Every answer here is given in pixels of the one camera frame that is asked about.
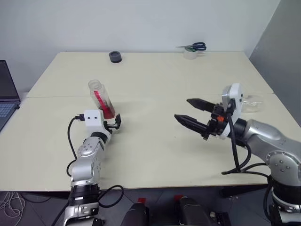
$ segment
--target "white cable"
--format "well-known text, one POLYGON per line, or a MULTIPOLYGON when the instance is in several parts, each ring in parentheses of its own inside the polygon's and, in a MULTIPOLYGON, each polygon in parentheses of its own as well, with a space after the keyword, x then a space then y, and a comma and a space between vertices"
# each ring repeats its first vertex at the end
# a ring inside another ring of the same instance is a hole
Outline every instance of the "white cable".
POLYGON ((23 210, 25 208, 25 200, 20 197, 19 193, 18 192, 7 192, 5 194, 5 197, 3 199, 3 201, 0 201, 0 210, 3 210, 5 216, 9 217, 9 218, 17 218, 17 217, 20 217, 18 219, 18 221, 15 223, 14 226, 17 226, 22 218, 22 215, 23 215, 23 210), (12 205, 11 205, 11 201, 14 200, 14 199, 18 199, 20 204, 21 204, 21 208, 13 208, 12 205), (9 215, 7 212, 6 212, 6 208, 9 208, 15 215, 14 216, 11 216, 9 215))

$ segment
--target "white wall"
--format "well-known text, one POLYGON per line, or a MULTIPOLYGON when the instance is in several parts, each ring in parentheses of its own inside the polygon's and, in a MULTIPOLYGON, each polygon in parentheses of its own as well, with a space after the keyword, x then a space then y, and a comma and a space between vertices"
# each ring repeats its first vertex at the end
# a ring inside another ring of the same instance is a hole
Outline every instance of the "white wall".
POLYGON ((61 51, 208 51, 250 56, 279 0, 0 0, 0 59, 29 90, 61 51))

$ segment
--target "gray wall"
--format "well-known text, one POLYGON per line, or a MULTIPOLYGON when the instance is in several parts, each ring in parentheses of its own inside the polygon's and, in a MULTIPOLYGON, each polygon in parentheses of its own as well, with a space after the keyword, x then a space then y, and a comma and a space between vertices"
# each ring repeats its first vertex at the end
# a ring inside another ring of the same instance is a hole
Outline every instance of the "gray wall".
POLYGON ((0 59, 28 91, 58 52, 208 51, 249 57, 280 0, 0 0, 0 59))
POLYGON ((301 125, 301 0, 281 0, 250 60, 301 125))

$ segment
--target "transparent container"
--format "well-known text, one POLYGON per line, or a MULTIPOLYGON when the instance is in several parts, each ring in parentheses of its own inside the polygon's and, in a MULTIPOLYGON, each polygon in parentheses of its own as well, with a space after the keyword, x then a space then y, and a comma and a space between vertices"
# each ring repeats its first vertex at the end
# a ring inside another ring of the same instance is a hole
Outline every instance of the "transparent container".
POLYGON ((243 96, 243 113, 262 112, 264 109, 264 102, 261 96, 245 95, 243 96))
POLYGON ((104 85, 99 80, 91 80, 88 85, 96 106, 103 111, 103 117, 105 119, 114 118, 115 110, 104 85))

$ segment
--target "white table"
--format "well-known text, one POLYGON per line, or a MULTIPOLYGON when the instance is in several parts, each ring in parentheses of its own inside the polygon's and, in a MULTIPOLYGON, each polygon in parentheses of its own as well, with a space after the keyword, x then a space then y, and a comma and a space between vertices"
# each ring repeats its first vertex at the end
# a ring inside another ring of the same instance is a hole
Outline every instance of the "white table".
POLYGON ((243 52, 209 53, 187 60, 181 53, 122 53, 118 64, 108 53, 59 53, 28 97, 89 96, 98 79, 110 97, 199 97, 220 94, 240 82, 244 93, 273 93, 243 52))
MULTIPOLYGON (((279 128, 301 140, 301 129, 274 94, 261 94, 265 108, 242 114, 279 128)), ((208 101, 220 95, 199 95, 208 101)), ((174 113, 187 114, 206 123, 210 114, 193 108, 181 98, 112 97, 121 114, 120 130, 112 136, 102 163, 102 189, 114 184, 125 188, 213 186, 266 183, 257 175, 221 175, 234 167, 230 140, 202 140, 183 127, 174 113)), ((95 109, 90 97, 27 98, 0 134, 0 190, 69 191, 65 173, 73 159, 68 140, 70 119, 85 109, 95 109)), ((71 139, 75 149, 87 137, 84 122, 75 121, 71 139)), ((238 148, 242 161, 246 150, 238 148)), ((253 156, 251 163, 260 162, 253 156)), ((267 167, 256 170, 269 173, 267 167)))

